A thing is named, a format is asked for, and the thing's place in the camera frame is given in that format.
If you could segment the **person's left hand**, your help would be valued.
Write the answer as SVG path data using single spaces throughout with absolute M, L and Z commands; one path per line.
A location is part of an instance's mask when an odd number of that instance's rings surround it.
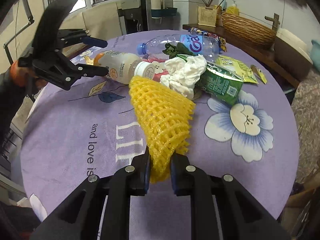
M 37 89 L 42 89 L 48 84 L 46 80 L 40 79 L 38 76 L 36 76 L 31 69 L 19 67 L 18 61 L 15 61 L 10 66 L 10 76 L 14 84 L 19 87 L 26 87 L 30 77 L 35 80 L 35 86 Z

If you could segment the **black jacket orange cuff forearm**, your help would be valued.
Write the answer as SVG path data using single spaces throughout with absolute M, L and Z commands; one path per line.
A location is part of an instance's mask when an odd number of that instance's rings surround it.
M 39 90 L 36 88 L 33 79 L 32 93 L 36 94 Z M 10 68 L 1 74 L 1 146 L 3 146 L 12 119 L 21 107 L 26 95 L 27 86 L 19 87 L 14 84 L 10 76 Z

